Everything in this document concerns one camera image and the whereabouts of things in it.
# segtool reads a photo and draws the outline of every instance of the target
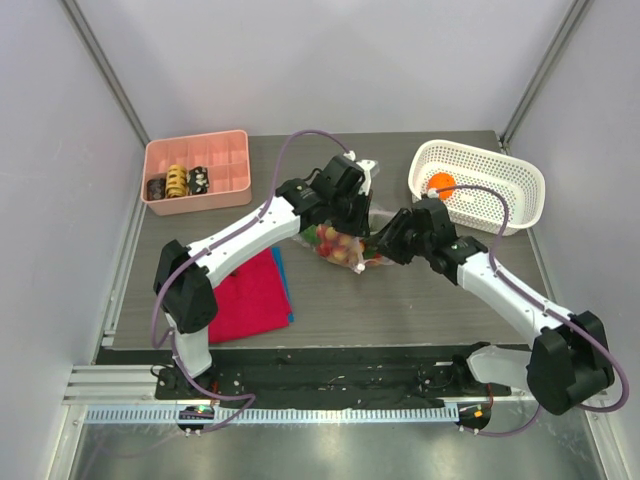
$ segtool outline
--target blue cloth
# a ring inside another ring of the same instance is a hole
[[[284,285],[284,289],[287,292],[287,299],[289,300],[289,303],[291,303],[291,295],[289,295],[289,284],[287,283],[287,276],[284,274],[284,265],[282,263],[282,253],[280,253],[280,247],[272,247],[271,254],[273,255],[273,259],[278,266],[278,272],[280,272],[282,284]],[[293,323],[293,313],[289,314],[289,323]]]

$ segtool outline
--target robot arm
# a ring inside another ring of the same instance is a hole
[[[341,232],[369,236],[371,179],[377,172],[377,162],[372,160],[354,162],[346,156],[336,156],[309,183],[299,178],[286,181],[259,222],[199,258],[169,287],[163,310],[174,328],[177,353],[192,378],[211,366],[207,327],[218,312],[212,289],[257,253],[310,225],[330,221]],[[265,206],[186,247],[176,240],[165,245],[154,282],[156,294],[178,266],[209,249],[216,239],[247,225]]]
[[[487,248],[473,237],[459,237],[440,199],[425,198],[411,209],[401,209],[373,237],[368,211],[371,178],[377,163],[354,162],[336,156],[307,183],[286,181],[261,220],[201,257],[169,288],[163,308],[174,327],[176,347],[188,374],[196,377],[211,365],[207,327],[217,313],[212,292],[229,273],[274,243],[330,221],[336,230],[369,237],[380,254],[404,265],[415,256],[454,285],[473,293],[508,321],[526,340],[531,352],[482,347],[467,358],[471,376],[480,383],[499,383],[529,390],[549,412],[560,415],[610,386],[611,364],[578,338],[566,325],[538,311],[494,275]],[[155,280],[156,293],[167,278],[193,254],[208,249],[216,239],[236,231],[256,217],[264,205],[227,229],[186,248],[177,241],[167,244]],[[604,328],[590,312],[573,315],[553,304],[499,266],[502,274],[535,298],[546,309],[566,315],[605,348]]]
[[[378,252],[407,264],[414,256],[492,307],[526,340],[531,352],[486,346],[467,358],[480,383],[529,390],[540,405],[560,415],[613,384],[613,368],[602,354],[567,325],[547,315],[553,310],[570,319],[607,348],[604,327],[591,312],[575,315],[527,286],[499,263],[502,276],[524,291],[540,311],[494,273],[487,248],[473,237],[458,237],[444,203],[424,198],[402,209],[376,235]]]

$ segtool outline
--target orange fruit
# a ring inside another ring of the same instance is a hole
[[[455,187],[455,185],[456,181],[451,175],[449,175],[448,173],[440,172],[436,173],[429,179],[429,183],[427,183],[427,190],[431,190],[432,188],[440,190],[441,188]],[[451,195],[453,195],[453,190],[440,192],[438,195],[440,196],[440,200],[446,200]]]

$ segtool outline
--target red cloth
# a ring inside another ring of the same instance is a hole
[[[269,249],[240,266],[213,291],[218,314],[209,324],[209,343],[227,342],[289,325],[291,306]]]

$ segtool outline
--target pink organizer tray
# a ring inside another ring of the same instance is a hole
[[[164,178],[169,167],[174,164],[182,165],[187,170],[207,167],[208,192],[180,198],[149,200],[147,182]],[[251,201],[247,132],[232,130],[150,142],[144,159],[140,197],[157,215],[246,205]]]

